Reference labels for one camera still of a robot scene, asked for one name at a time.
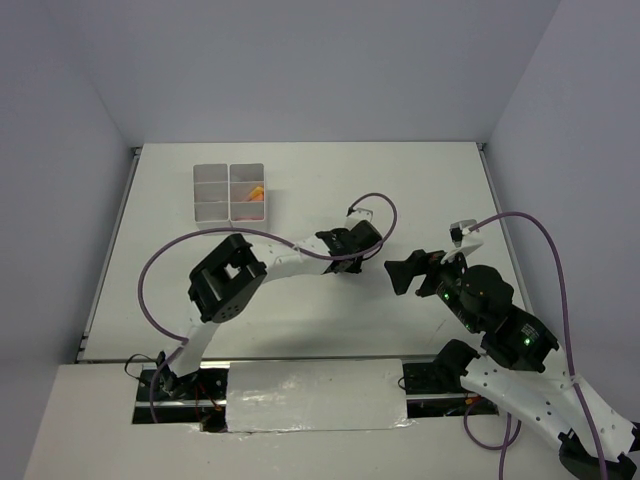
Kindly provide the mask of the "orange pink highlighter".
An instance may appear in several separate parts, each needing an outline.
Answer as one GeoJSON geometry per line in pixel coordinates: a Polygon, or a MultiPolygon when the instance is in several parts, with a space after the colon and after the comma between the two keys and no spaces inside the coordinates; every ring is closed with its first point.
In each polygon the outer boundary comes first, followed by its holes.
{"type": "Polygon", "coordinates": [[[245,202],[250,202],[250,203],[251,202],[264,202],[264,194],[258,194],[258,195],[254,196],[254,197],[251,197],[251,198],[247,197],[244,201],[245,202]]]}

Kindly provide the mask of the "orange capped glue stick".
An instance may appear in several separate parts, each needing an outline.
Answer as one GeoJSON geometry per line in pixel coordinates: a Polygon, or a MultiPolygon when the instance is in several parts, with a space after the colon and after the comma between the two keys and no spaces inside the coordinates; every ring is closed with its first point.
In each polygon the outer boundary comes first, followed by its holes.
{"type": "Polygon", "coordinates": [[[254,198],[264,195],[264,188],[262,186],[256,186],[253,190],[248,194],[248,198],[252,201],[254,198]]]}

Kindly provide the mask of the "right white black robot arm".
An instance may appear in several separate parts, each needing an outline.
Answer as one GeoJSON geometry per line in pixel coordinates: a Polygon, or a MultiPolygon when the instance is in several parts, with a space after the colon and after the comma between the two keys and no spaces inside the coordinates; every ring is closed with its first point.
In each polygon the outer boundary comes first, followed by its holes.
{"type": "Polygon", "coordinates": [[[513,303],[514,289],[486,265],[469,266],[463,254],[414,251],[384,264],[394,292],[406,293],[416,277],[417,296],[440,299],[472,334],[479,348],[453,339],[432,362],[446,391],[474,392],[510,413],[558,452],[578,479],[631,479],[637,467],[639,425],[619,415],[586,381],[569,371],[555,335],[513,303]]]}

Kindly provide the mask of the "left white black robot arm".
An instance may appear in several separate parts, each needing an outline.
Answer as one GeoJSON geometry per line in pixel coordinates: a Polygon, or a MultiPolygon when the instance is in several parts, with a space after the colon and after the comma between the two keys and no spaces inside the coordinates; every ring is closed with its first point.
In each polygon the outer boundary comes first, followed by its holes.
{"type": "Polygon", "coordinates": [[[189,323],[177,335],[177,351],[158,355],[153,389],[171,399],[189,396],[199,382],[201,361],[216,330],[238,317],[261,285],[300,275],[358,274],[381,240],[365,219],[299,242],[251,243],[241,232],[229,235],[189,274],[189,323]]]}

